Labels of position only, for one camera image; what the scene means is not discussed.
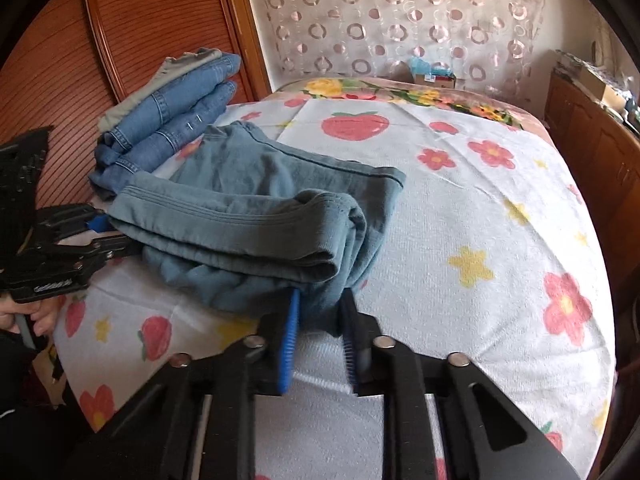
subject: stack of folded jeans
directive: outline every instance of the stack of folded jeans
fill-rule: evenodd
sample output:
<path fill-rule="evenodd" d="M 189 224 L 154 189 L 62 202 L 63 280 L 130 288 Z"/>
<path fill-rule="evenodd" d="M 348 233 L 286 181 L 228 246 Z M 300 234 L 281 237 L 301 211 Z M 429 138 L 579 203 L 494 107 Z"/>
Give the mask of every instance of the stack of folded jeans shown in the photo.
<path fill-rule="evenodd" d="M 240 57 L 201 49 L 168 58 L 151 81 L 100 120 L 89 180 L 100 198 L 118 194 L 139 171 L 152 172 L 216 121 L 236 92 L 227 79 Z"/>

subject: bed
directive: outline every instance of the bed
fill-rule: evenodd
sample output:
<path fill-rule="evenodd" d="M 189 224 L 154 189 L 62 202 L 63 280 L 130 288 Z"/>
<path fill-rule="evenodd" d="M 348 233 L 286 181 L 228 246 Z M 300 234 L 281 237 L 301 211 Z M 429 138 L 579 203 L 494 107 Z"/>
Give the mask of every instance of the bed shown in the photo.
<path fill-rule="evenodd" d="M 612 307 L 588 211 L 542 124 L 476 94 L 373 78 L 289 84 L 216 124 L 235 120 L 406 173 L 359 309 L 415 351 L 468 354 L 585 477 L 614 380 Z M 156 174 L 170 176 L 198 142 Z M 131 257 L 66 298 L 54 340 L 98 430 L 173 352 L 209 356 L 254 328 Z M 339 339 L 303 334 L 290 394 L 257 401 L 257 478 L 364 480 L 381 465 L 382 401 L 350 394 Z"/>

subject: bolt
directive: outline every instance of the bolt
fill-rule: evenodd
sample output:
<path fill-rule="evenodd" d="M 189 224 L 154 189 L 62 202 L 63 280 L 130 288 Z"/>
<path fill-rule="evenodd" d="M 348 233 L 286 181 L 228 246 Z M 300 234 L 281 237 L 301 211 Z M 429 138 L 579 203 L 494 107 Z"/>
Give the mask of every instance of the bolt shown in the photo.
<path fill-rule="evenodd" d="M 244 338 L 243 342 L 244 346 L 246 346 L 247 348 L 262 348 L 267 344 L 263 337 L 255 334 L 248 335 Z"/>
<path fill-rule="evenodd" d="M 447 357 L 447 361 L 459 368 L 467 366 L 471 362 L 469 358 L 462 352 L 453 352 L 453 354 L 449 354 L 449 357 Z"/>
<path fill-rule="evenodd" d="M 396 346 L 396 340 L 388 335 L 379 335 L 373 340 L 373 344 L 378 348 L 393 348 Z"/>
<path fill-rule="evenodd" d="M 186 368 L 191 364 L 191 356 L 185 352 L 178 352 L 169 357 L 169 364 L 174 368 Z"/>

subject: light blue pants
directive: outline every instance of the light blue pants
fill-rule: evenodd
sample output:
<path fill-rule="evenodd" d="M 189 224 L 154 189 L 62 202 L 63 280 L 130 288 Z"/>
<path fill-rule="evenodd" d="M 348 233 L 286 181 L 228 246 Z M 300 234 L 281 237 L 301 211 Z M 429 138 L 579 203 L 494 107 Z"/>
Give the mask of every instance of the light blue pants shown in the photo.
<path fill-rule="evenodd" d="M 167 284 L 203 303 L 260 316 L 295 286 L 302 326 L 337 333 L 335 303 L 369 272 L 404 178 L 235 122 L 208 126 L 171 180 L 135 174 L 109 215 Z"/>

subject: human hand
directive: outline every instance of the human hand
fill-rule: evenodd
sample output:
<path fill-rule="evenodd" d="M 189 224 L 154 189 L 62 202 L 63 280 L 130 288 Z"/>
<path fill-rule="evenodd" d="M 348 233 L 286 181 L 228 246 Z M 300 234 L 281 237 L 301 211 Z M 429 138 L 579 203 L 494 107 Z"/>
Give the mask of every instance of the human hand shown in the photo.
<path fill-rule="evenodd" d="M 15 314 L 30 316 L 34 322 L 33 333 L 41 336 L 52 332 L 60 311 L 60 297 L 47 298 L 34 303 L 15 303 L 9 294 L 0 296 L 0 329 L 20 333 L 15 324 Z"/>

